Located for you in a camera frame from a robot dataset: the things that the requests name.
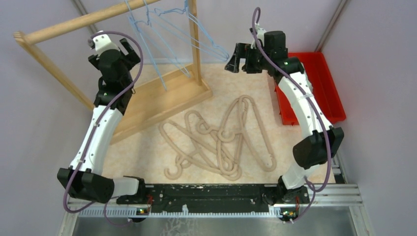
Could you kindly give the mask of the blue wire hanger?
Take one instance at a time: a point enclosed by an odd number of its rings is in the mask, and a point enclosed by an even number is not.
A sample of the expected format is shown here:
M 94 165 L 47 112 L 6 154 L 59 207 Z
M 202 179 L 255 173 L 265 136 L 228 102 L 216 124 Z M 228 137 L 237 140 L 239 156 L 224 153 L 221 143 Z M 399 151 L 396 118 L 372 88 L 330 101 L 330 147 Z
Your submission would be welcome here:
M 196 14 L 191 12 L 191 1 L 190 0 L 183 0 L 182 7 L 174 7 L 171 9 L 163 10 L 160 8 L 154 8 L 153 13 L 163 22 L 167 23 L 169 26 L 173 27 L 174 30 L 171 31 L 179 39 L 183 40 L 185 38 L 190 39 L 189 45 L 192 46 L 193 49 L 199 49 L 206 55 L 209 55 L 219 61 L 226 61 L 230 58 L 228 52 L 226 52 L 225 48 L 221 45 L 217 44 L 208 31 L 205 29 L 201 21 L 198 19 Z M 179 27 L 175 26 L 174 23 L 170 23 L 166 19 L 166 15 L 169 14 L 178 14 L 186 16 L 191 26 L 196 27 L 193 30 L 193 33 L 186 33 L 184 30 L 180 29 Z
M 130 4 L 128 3 L 128 1 L 127 0 L 124 0 L 124 2 L 126 4 L 126 6 L 127 6 L 127 9 L 128 9 L 129 14 L 130 14 L 130 16 L 128 16 L 129 23 L 130 23 L 132 29 L 135 32 L 136 38 L 138 40 L 140 39 L 143 42 L 144 48 L 145 48 L 145 50 L 146 50 L 146 52 L 148 53 L 148 56 L 149 56 L 149 62 L 153 66 L 155 72 L 157 73 L 158 78 L 161 81 L 164 90 L 167 91 L 167 87 L 166 87 L 165 81 L 162 78 L 162 74 L 161 74 L 161 72 L 159 70 L 159 67 L 158 67 L 158 65 L 157 65 L 157 63 L 156 63 L 156 61 L 155 61 L 155 59 L 153 57 L 153 54 L 152 54 L 152 52 L 151 52 L 151 50 L 150 50 L 150 48 L 148 46 L 147 39 L 149 39 L 149 37 L 138 26 L 139 21 L 137 21 L 135 19 L 134 15 L 133 15 L 132 8 L 130 7 Z
M 129 1 L 130 7 L 133 11 L 133 1 Z M 141 30 L 147 34 L 149 39 L 147 39 L 148 46 L 153 54 L 153 57 L 157 63 L 157 65 L 161 64 L 172 64 L 174 65 L 177 70 L 179 71 L 180 75 L 185 75 L 186 77 L 191 77 L 190 69 L 187 69 L 186 66 L 182 63 L 181 60 L 178 59 L 176 52 L 174 50 L 174 45 L 169 44 L 169 40 L 173 37 L 174 41 L 176 42 L 178 39 L 172 36 L 167 31 L 163 30 L 161 27 L 151 24 L 149 22 L 149 11 L 152 10 L 149 8 L 150 1 L 149 0 L 141 0 L 145 7 L 145 17 L 139 21 L 138 26 Z
M 149 22 L 161 27 L 180 41 L 187 43 L 192 49 L 200 50 L 200 52 L 219 61 L 226 61 L 230 58 L 226 49 L 217 44 L 209 32 L 205 29 L 202 22 L 198 19 L 195 10 L 196 4 L 191 0 L 184 0 L 182 7 L 174 7 L 171 9 L 154 8 L 149 11 Z M 178 26 L 169 16 L 184 16 L 193 29 L 186 32 L 185 29 Z

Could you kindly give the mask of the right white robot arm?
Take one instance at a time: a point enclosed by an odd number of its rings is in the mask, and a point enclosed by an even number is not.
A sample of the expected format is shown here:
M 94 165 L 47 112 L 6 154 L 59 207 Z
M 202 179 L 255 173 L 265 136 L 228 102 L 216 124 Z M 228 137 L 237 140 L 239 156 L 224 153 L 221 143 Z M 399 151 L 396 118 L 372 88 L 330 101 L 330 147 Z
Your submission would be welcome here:
M 278 179 L 276 193 L 272 199 L 284 203 L 302 198 L 308 177 L 321 166 L 327 172 L 323 190 L 328 184 L 331 159 L 344 138 L 341 128 L 335 128 L 325 117 L 316 101 L 303 63 L 297 57 L 290 57 L 284 32 L 266 31 L 255 24 L 250 28 L 252 43 L 237 43 L 225 70 L 247 74 L 266 71 L 273 77 L 284 93 L 296 115 L 302 131 L 302 140 L 293 147 L 294 163 Z

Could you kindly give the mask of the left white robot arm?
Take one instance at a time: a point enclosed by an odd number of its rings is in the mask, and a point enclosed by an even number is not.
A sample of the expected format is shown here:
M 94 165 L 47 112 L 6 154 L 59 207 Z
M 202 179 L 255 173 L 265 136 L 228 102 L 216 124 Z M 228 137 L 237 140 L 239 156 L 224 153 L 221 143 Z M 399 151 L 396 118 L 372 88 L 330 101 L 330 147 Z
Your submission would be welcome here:
M 57 179 L 67 198 L 107 203 L 113 197 L 128 196 L 140 204 L 148 196 L 143 180 L 138 177 L 108 178 L 102 175 L 104 159 L 115 129 L 127 111 L 134 94 L 135 77 L 131 70 L 143 68 L 143 52 L 131 36 L 118 31 L 100 31 L 91 36 L 95 53 L 88 61 L 101 73 L 93 113 L 80 149 L 67 168 L 60 168 Z

